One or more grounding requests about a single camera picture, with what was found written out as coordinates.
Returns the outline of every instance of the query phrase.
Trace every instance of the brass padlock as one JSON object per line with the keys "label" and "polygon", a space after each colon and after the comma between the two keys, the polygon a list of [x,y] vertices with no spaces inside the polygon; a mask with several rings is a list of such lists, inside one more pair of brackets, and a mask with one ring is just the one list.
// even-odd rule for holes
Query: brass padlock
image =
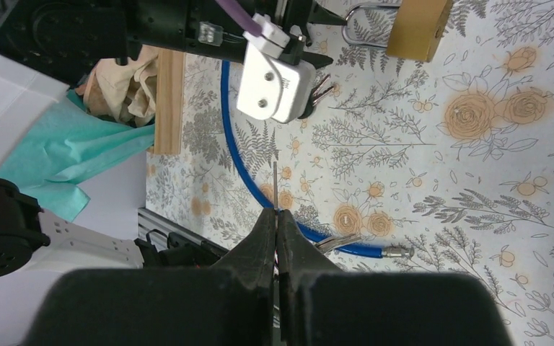
{"label": "brass padlock", "polygon": [[397,11],[390,38],[387,45],[357,40],[349,36],[347,26],[343,26],[343,39],[349,45],[385,49],[389,56],[430,61],[439,46],[452,6],[453,0],[404,0],[401,4],[358,4],[347,13],[347,21],[359,10]]}

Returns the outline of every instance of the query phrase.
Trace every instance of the teal cloth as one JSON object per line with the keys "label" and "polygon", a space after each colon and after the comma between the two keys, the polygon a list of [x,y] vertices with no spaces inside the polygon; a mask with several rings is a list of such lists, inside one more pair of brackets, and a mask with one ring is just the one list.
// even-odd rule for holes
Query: teal cloth
{"label": "teal cloth", "polygon": [[73,221],[90,200],[77,184],[153,143],[153,125],[130,128],[109,123],[65,99],[31,127],[1,166],[0,178],[37,198],[42,208]]}

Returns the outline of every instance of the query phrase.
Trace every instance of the blue hose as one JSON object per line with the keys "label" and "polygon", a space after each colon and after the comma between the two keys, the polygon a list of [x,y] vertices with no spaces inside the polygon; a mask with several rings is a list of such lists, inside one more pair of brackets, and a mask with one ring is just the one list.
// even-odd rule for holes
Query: blue hose
{"label": "blue hose", "polygon": [[[221,63],[221,117],[224,123],[224,135],[226,136],[226,143],[228,145],[228,151],[234,163],[234,167],[237,169],[239,176],[243,180],[243,183],[250,191],[252,196],[258,201],[263,208],[272,208],[273,204],[264,196],[258,186],[256,186],[254,179],[250,176],[250,173],[245,169],[241,155],[239,155],[239,149],[237,143],[234,140],[234,132],[232,131],[232,124],[230,123],[230,108],[228,100],[229,90],[229,72],[230,63],[228,61],[222,61]],[[300,231],[310,241],[318,242],[326,238],[323,234],[314,229],[311,229],[299,222],[296,222]],[[348,254],[355,254],[363,257],[371,258],[383,258],[382,249],[380,247],[371,247],[367,245],[351,244],[338,248],[339,251],[346,252]]]}

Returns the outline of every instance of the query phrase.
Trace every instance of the wooden plank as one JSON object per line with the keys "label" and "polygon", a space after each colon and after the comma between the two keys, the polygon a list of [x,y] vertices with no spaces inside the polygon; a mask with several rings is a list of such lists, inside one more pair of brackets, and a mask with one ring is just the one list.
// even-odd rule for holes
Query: wooden plank
{"label": "wooden plank", "polygon": [[154,154],[181,151],[184,69],[184,53],[159,49]]}

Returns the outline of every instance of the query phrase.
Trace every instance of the floral tablecloth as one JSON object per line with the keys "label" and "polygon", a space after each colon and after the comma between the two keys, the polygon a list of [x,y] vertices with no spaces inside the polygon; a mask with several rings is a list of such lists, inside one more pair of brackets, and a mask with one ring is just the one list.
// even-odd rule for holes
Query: floral tablecloth
{"label": "floral tablecloth", "polygon": [[[322,4],[345,14],[355,1]],[[385,40],[393,15],[361,12],[351,30]],[[235,136],[261,190],[272,195],[277,161],[281,207],[302,223],[415,248],[409,260],[331,253],[339,266],[472,275],[516,345],[554,345],[554,0],[456,0],[431,63],[310,31],[310,49],[335,59],[318,79],[336,88],[308,120],[236,111],[231,66]],[[147,208],[232,248],[260,206],[227,151],[220,69],[187,57],[183,152],[148,156]]]}

